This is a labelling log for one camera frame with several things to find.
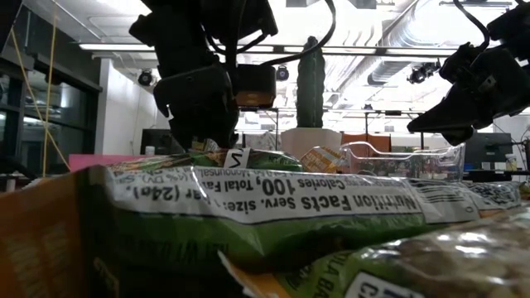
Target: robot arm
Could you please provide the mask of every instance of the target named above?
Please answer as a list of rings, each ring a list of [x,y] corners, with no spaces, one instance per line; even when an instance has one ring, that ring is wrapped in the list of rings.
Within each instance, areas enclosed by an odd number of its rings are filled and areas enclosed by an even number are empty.
[[[321,48],[335,30],[335,6],[328,34],[309,50],[262,65],[236,65],[236,55],[277,34],[267,0],[142,0],[150,9],[130,33],[153,46],[161,80],[153,90],[158,109],[170,120],[173,137],[184,148],[192,140],[209,138],[220,147],[234,145],[239,107],[271,108],[276,97],[276,64],[300,59]],[[238,40],[261,36],[238,49]],[[214,39],[226,50],[221,50]],[[210,51],[208,43],[226,63]]]
[[[157,53],[161,81],[154,89],[160,111],[184,147],[194,137],[209,138],[220,147],[233,146],[239,107],[270,108],[276,96],[272,65],[300,59],[322,47],[335,30],[333,0],[325,0],[333,15],[330,31],[313,48],[262,65],[236,65],[236,55],[277,34],[267,0],[142,0],[151,10],[140,16],[130,33]],[[530,48],[530,3],[484,27],[460,4],[455,5],[482,31],[484,43],[460,46],[440,69],[453,86],[434,108],[411,121],[410,132],[439,132],[452,145],[467,140],[474,129],[495,118],[516,115],[530,105],[530,76],[515,58],[527,60]],[[256,31],[262,35],[238,49],[238,40]],[[213,40],[225,46],[221,50]],[[488,48],[489,40],[502,45]],[[226,56],[210,51],[208,42]]]
[[[439,132],[453,146],[469,139],[475,129],[494,119],[521,113],[530,105],[530,76],[515,60],[530,58],[530,3],[493,20],[487,28],[455,5],[484,34],[484,43],[460,46],[440,69],[440,76],[453,84],[434,108],[412,120],[410,132]],[[489,40],[502,45],[488,48]]]

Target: potted cactus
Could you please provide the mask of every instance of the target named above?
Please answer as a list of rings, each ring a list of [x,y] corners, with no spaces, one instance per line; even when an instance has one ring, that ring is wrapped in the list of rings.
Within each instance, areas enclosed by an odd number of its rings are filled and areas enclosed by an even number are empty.
[[[318,44],[314,36],[307,39],[304,50]],[[322,50],[300,59],[296,80],[296,120],[298,127],[322,128],[324,106],[325,60]]]
[[[304,50],[316,45],[318,40],[310,36]],[[324,129],[324,80],[325,60],[322,50],[300,59],[296,80],[297,128],[282,133],[282,150],[301,158],[313,147],[329,147],[339,150],[342,134]]]

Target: yellow cable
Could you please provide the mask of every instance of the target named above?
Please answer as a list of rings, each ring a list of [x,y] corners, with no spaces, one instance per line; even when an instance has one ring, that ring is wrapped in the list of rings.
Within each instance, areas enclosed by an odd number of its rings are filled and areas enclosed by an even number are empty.
[[[51,81],[53,80],[53,62],[55,58],[55,37],[57,33],[57,2],[54,1],[53,28],[51,33],[50,72],[48,73],[48,92],[46,95],[46,117],[44,121],[44,153],[42,155],[42,178],[46,178],[46,166],[48,162],[48,120],[50,118]]]
[[[36,104],[36,98],[35,98],[35,95],[33,93],[33,90],[31,89],[30,81],[27,78],[26,69],[24,68],[24,62],[22,61],[22,55],[21,55],[20,49],[18,48],[17,37],[15,36],[15,31],[13,29],[11,29],[11,38],[13,40],[13,44],[14,44],[15,50],[17,52],[18,64],[20,65],[20,68],[22,70],[22,75],[24,76],[24,82],[26,83],[27,90],[29,91],[31,99],[33,100],[33,105],[35,105],[36,113],[39,116],[39,120],[41,120],[41,122],[44,122],[44,119],[42,118],[42,115],[41,115],[41,111],[39,111],[39,107]],[[70,170],[70,166],[68,165],[68,162],[66,161],[65,157],[63,156],[62,152],[60,151],[59,147],[57,146],[57,143],[55,143],[55,139],[53,138],[53,136],[51,135],[50,131],[48,130],[48,127],[44,126],[44,129],[45,129],[46,134],[48,135],[48,137],[50,137],[51,144],[57,150],[57,153],[59,154],[60,159],[65,163],[65,165],[68,168],[68,170]]]

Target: computer monitor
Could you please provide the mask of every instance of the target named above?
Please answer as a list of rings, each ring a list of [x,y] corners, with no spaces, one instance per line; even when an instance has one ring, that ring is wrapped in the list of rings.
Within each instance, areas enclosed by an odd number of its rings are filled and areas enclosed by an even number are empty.
[[[22,0],[0,1],[0,53],[7,43],[9,32],[22,8]]]
[[[184,149],[173,138],[169,129],[144,129],[140,154],[146,154],[146,146],[155,147],[156,155],[184,153]]]
[[[467,170],[494,170],[491,163],[506,162],[506,155],[513,153],[509,133],[475,133],[465,143],[464,164]],[[483,164],[489,163],[487,169]]]

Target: chip bag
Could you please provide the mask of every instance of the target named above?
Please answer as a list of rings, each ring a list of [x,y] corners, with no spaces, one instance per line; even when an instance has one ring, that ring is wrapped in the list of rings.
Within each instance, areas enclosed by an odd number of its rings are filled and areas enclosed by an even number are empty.
[[[288,273],[253,275],[221,254],[257,298],[530,297],[530,209],[323,257]]]
[[[109,168],[112,171],[154,171],[176,166],[214,166],[256,170],[303,171],[301,163],[286,153],[254,150],[250,148],[212,152],[193,151],[169,156],[154,156],[135,161],[119,162],[109,166]]]
[[[68,175],[0,195],[0,297],[88,297],[74,193]]]
[[[439,180],[193,166],[88,173],[84,246],[113,296],[220,291],[229,276],[219,251],[248,272],[286,272],[520,205],[507,186],[497,204]]]

